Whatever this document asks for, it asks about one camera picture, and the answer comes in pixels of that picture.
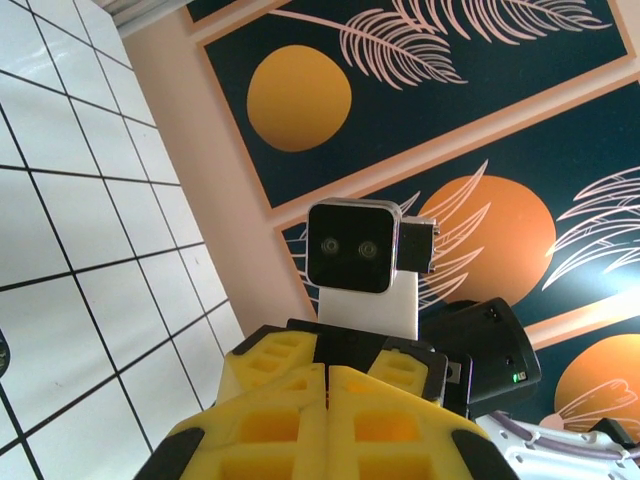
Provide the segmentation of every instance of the camera lens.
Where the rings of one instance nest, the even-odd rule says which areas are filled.
[[[340,250],[340,245],[335,238],[328,237],[322,242],[321,248],[325,255],[336,255]]]
[[[372,241],[367,240],[360,244],[360,247],[358,247],[358,253],[361,257],[371,260],[378,254],[378,247]]]

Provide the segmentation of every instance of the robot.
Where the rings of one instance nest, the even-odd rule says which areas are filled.
[[[438,233],[391,202],[314,205],[318,322],[265,325],[229,352],[216,404],[176,425],[136,480],[640,479],[640,450],[613,421],[580,435],[500,412],[541,378],[503,300],[419,329]]]

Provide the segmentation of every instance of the black screen face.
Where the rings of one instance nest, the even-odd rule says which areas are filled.
[[[308,221],[309,280],[319,287],[386,291],[395,268],[395,223],[384,208],[315,205]]]

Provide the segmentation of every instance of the white tile wall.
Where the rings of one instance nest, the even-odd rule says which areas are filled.
[[[0,0],[0,44],[0,479],[130,479],[240,328],[109,15]]]

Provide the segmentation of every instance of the white tile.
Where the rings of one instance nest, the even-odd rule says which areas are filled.
[[[51,0],[29,0],[29,4],[31,5],[31,10],[41,17],[58,25],[70,34],[86,42],[89,41],[73,0],[56,0],[55,2]]]
[[[73,105],[102,174],[145,180],[122,117],[76,100]]]
[[[203,318],[174,341],[200,403],[210,407],[218,396],[224,358],[207,320]]]
[[[0,293],[11,365],[2,386],[28,430],[113,373],[70,277]]]
[[[200,411],[170,343],[124,372],[122,380],[153,448],[178,422]]]
[[[4,447],[11,440],[17,437],[16,429],[13,428],[11,419],[7,414],[4,405],[0,404],[0,448]]]
[[[151,185],[109,180],[107,188],[137,255],[175,247]]]
[[[41,85],[62,90],[51,57],[33,20],[24,8],[7,0],[0,2],[0,69]]]
[[[22,159],[3,118],[0,118],[0,165],[22,167]]]
[[[36,475],[21,445],[13,447],[0,457],[0,478],[36,480]]]
[[[228,302],[216,308],[208,318],[216,338],[220,342],[222,353],[225,355],[244,340],[244,333],[242,333],[231,304]]]
[[[0,225],[0,285],[68,270],[29,174],[0,170]]]
[[[173,164],[164,148],[158,129],[131,120],[126,120],[126,122],[149,180],[178,183],[176,171],[173,169]]]
[[[118,368],[169,336],[137,262],[82,273],[78,280]]]
[[[227,298],[205,245],[186,248],[180,254],[205,310],[210,310]]]
[[[171,333],[204,313],[177,252],[144,258],[140,263]]]
[[[66,97],[0,75],[0,102],[30,167],[98,173]]]
[[[198,229],[196,219],[193,218],[191,207],[182,188],[154,185],[153,189],[156,191],[160,207],[169,222],[171,233],[173,233],[173,238],[178,246],[202,242],[200,229]]]
[[[47,480],[130,480],[150,455],[116,380],[39,430],[29,444]]]
[[[75,269],[133,256],[102,180],[34,176]]]
[[[82,15],[84,24],[89,31],[93,46],[116,60],[131,66],[111,15],[91,0],[76,0],[76,5],[78,5],[80,15]]]
[[[114,62],[99,52],[98,57],[107,74],[109,85],[111,85],[116,96],[120,111],[136,120],[154,124],[153,117],[133,70]]]
[[[47,22],[38,24],[69,95],[117,111],[93,49]]]

